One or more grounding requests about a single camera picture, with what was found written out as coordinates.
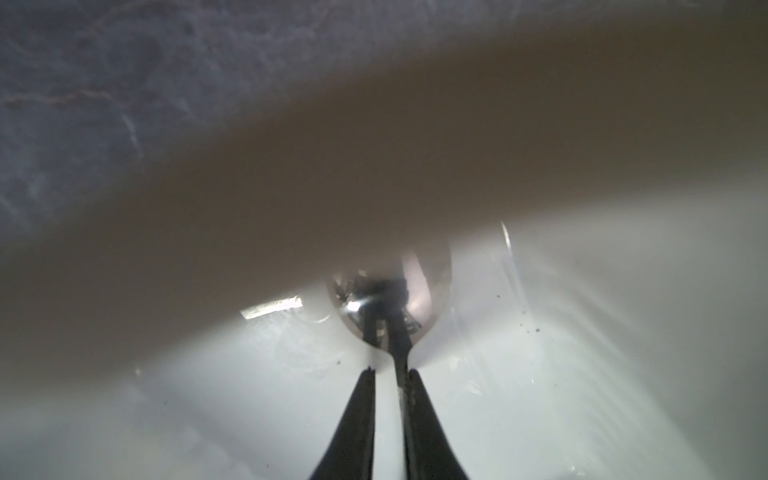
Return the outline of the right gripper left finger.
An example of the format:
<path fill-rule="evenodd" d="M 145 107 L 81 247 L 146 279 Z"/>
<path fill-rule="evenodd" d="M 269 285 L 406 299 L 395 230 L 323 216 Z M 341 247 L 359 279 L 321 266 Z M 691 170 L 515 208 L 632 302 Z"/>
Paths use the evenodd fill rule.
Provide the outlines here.
<path fill-rule="evenodd" d="M 332 440 L 311 480 L 372 478 L 375 439 L 375 371 L 358 377 Z"/>

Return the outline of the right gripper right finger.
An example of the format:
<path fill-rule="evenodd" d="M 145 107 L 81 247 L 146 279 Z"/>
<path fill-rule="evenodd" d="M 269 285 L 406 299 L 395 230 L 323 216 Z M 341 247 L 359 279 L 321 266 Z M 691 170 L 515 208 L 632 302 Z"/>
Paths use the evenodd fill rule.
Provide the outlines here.
<path fill-rule="evenodd" d="M 450 447 L 415 369 L 404 377 L 403 432 L 407 479 L 469 479 Z"/>

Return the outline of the silver spoon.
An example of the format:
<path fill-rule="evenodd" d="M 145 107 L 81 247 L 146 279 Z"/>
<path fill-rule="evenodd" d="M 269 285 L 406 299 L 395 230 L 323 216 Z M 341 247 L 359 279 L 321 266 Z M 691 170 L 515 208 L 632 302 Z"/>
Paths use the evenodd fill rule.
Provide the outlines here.
<path fill-rule="evenodd" d="M 345 326 L 393 359 L 402 429 L 404 377 L 414 369 L 409 355 L 440 318 L 451 280 L 449 245 L 431 242 L 387 261 L 335 273 L 326 281 Z"/>

